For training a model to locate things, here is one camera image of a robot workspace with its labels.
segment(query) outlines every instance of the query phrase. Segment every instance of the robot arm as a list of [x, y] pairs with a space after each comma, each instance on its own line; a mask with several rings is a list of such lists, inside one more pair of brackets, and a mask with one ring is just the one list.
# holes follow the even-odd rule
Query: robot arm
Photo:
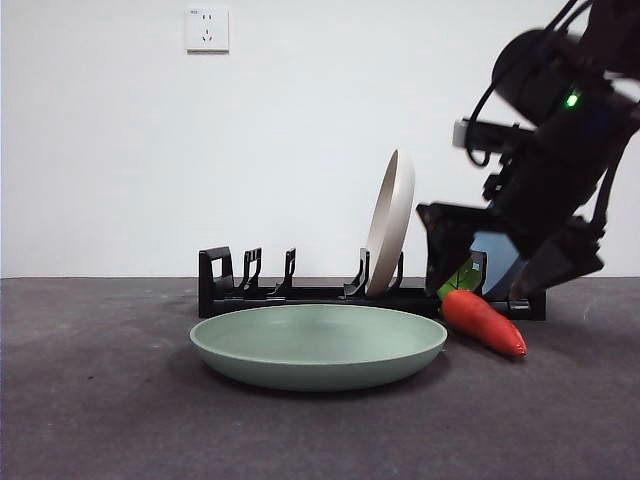
[[[512, 298], [604, 266], [598, 240], [613, 177], [640, 129], [638, 104], [617, 92], [605, 73], [640, 80], [640, 2], [596, 0], [582, 9], [591, 3], [582, 38], [563, 28], [533, 30], [507, 45], [496, 62], [492, 86], [536, 126], [534, 131], [481, 123], [473, 116], [459, 125], [463, 146], [485, 152], [481, 166], [491, 153], [502, 155], [501, 171], [484, 185], [490, 202], [485, 209], [418, 206], [427, 229], [428, 293], [469, 258], [477, 231], [507, 234], [527, 261], [512, 285]], [[603, 176], [592, 220], [574, 216]]]

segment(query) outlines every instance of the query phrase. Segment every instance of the green led light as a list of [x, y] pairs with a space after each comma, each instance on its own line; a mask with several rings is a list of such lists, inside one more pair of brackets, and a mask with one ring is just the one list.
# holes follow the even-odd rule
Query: green led light
[[577, 93], [572, 93], [567, 97], [564, 104], [567, 108], [573, 108], [578, 104], [578, 100], [580, 100], [580, 95]]

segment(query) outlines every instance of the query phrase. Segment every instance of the wall outlet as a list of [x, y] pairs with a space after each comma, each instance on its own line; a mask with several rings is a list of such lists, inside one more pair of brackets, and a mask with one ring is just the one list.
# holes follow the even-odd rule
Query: wall outlet
[[229, 51], [229, 9], [192, 8], [185, 14], [187, 52], [216, 53]]

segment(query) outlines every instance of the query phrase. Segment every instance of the orange carrot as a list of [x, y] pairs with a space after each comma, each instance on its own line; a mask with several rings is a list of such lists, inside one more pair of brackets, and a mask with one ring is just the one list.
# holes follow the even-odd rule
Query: orange carrot
[[527, 354], [527, 345], [516, 326], [473, 292], [449, 292], [442, 301], [442, 312], [456, 330], [496, 352], [518, 357]]

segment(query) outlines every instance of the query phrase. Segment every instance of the dish rack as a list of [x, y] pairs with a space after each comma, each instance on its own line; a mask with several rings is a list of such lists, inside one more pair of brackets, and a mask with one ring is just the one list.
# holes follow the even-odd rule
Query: dish rack
[[[244, 253], [244, 271], [242, 280], [236, 285], [229, 247], [212, 248], [199, 252], [198, 273], [198, 316], [209, 318], [248, 308], [277, 305], [302, 304], [339, 304], [362, 305], [388, 308], [414, 313], [425, 317], [438, 317], [440, 299], [428, 297], [423, 286], [409, 286], [403, 277], [404, 254], [400, 254], [396, 276], [389, 290], [382, 296], [365, 296], [369, 281], [370, 253], [360, 249], [358, 273], [353, 280], [342, 286], [296, 286], [294, 273], [296, 267], [296, 249], [285, 254], [284, 276], [275, 287], [261, 286], [259, 282], [262, 266], [262, 249], [248, 250]], [[472, 290], [482, 294], [486, 279], [487, 255], [472, 251], [474, 269], [478, 270], [477, 284]], [[213, 276], [213, 262], [221, 262], [221, 274]], [[252, 264], [255, 271], [251, 274]], [[512, 320], [545, 320], [546, 293], [522, 300], [499, 300], [489, 302], [493, 308]]]

